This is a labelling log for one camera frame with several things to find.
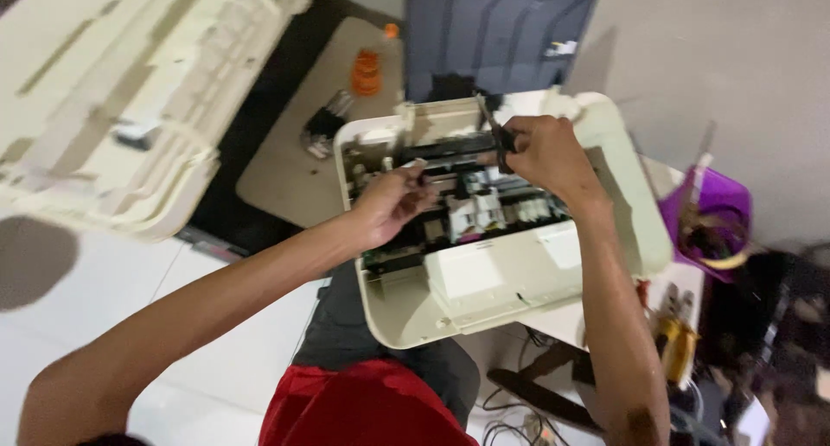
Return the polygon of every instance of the printer lid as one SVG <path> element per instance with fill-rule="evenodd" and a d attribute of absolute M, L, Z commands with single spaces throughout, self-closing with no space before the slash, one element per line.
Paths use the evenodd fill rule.
<path fill-rule="evenodd" d="M 406 0 L 407 101 L 534 91 L 568 76 L 596 0 Z"/>

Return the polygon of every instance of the right hand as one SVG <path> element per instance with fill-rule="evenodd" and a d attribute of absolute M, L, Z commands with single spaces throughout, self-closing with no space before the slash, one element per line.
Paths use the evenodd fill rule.
<path fill-rule="evenodd" d="M 506 156 L 516 174 L 548 189 L 572 210 L 586 201 L 608 201 L 570 120 L 516 115 L 504 127 L 516 137 L 517 153 Z"/>

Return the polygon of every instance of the purple basket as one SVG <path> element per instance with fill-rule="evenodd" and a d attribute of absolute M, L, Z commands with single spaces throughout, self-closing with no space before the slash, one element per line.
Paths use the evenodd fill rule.
<path fill-rule="evenodd" d="M 677 248 L 677 219 L 680 215 L 683 201 L 684 187 L 694 181 L 694 166 L 692 166 L 683 178 L 682 184 L 675 188 L 668 196 L 658 201 L 660 214 L 663 222 L 669 231 L 671 242 L 675 246 L 675 261 L 690 264 L 698 267 L 711 277 L 720 279 L 723 282 L 732 282 L 732 271 L 719 271 L 688 258 Z M 706 169 L 703 174 L 703 185 L 700 187 L 700 200 L 698 201 L 700 213 L 717 214 L 728 221 L 736 221 L 742 224 L 751 237 L 752 220 L 752 195 L 743 185 L 732 180 L 713 169 Z M 745 243 L 732 243 L 733 252 L 739 251 Z"/>

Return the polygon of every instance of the white floor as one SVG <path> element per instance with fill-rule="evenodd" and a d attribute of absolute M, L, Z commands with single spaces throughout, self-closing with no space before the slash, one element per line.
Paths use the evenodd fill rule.
<path fill-rule="evenodd" d="M 13 444 L 26 386 L 47 364 L 155 299 L 224 263 L 170 239 L 144 244 L 99 232 L 70 233 L 0 211 L 0 444 Z M 213 343 L 174 364 L 140 396 L 130 431 L 156 446 L 253 446 L 277 381 L 291 361 L 321 282 L 309 282 Z M 459 337 L 485 372 L 516 367 L 523 329 Z M 531 346 L 524 363 L 538 354 Z M 568 369 L 549 385 L 575 396 Z M 511 410 L 521 425 L 526 409 Z M 481 409 L 469 433 L 481 441 L 497 418 Z M 598 439 L 563 429 L 572 445 Z M 519 444 L 503 433 L 496 444 Z"/>

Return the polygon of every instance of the table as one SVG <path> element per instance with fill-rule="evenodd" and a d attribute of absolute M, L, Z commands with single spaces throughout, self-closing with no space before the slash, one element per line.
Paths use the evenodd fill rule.
<path fill-rule="evenodd" d="M 371 45 L 379 32 L 378 28 L 353 17 L 340 24 L 236 185 L 237 193 L 246 203 L 306 228 L 343 212 L 334 160 L 312 158 L 300 145 L 299 134 L 317 109 L 338 89 L 347 86 L 354 55 L 362 46 Z M 399 56 L 391 55 L 388 59 L 387 68 L 399 66 Z M 389 78 L 384 78 L 380 94 L 358 100 L 349 118 L 359 120 L 392 115 L 400 98 L 399 92 L 400 74 L 393 71 Z M 533 115 L 538 109 L 529 108 L 538 108 L 544 95 L 545 91 L 511 95 L 505 102 L 506 109 L 497 112 L 496 117 L 506 121 L 511 115 Z M 653 159 L 641 159 L 657 197 L 667 195 L 682 179 L 682 173 L 676 169 Z M 658 308 L 669 282 L 674 282 L 681 293 L 686 290 L 695 293 L 691 323 L 696 328 L 703 277 L 703 272 L 697 268 L 671 263 L 652 279 L 649 307 Z M 520 322 L 585 349 L 584 318 L 579 300 L 550 312 L 522 318 Z"/>

